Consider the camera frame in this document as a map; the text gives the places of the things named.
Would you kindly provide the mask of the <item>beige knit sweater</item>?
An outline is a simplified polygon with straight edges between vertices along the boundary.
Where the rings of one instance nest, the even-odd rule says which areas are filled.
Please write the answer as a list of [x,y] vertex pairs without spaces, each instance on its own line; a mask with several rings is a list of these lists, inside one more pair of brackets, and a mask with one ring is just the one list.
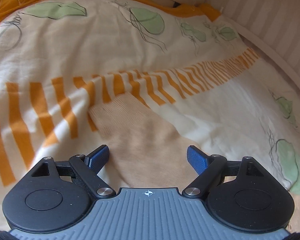
[[130,187],[185,188],[196,176],[186,149],[256,158],[292,194],[289,231],[300,231],[300,131],[268,92],[216,90],[146,107],[131,94],[91,107],[110,164]]

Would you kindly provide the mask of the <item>leaf patterned duvet cover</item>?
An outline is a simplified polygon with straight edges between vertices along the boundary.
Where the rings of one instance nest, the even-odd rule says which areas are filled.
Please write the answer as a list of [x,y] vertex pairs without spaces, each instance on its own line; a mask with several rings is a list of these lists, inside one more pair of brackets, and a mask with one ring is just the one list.
[[43,0],[0,23],[0,230],[5,194],[44,156],[106,144],[90,109],[146,107],[216,90],[268,92],[300,131],[300,96],[224,18],[181,18],[132,0]]

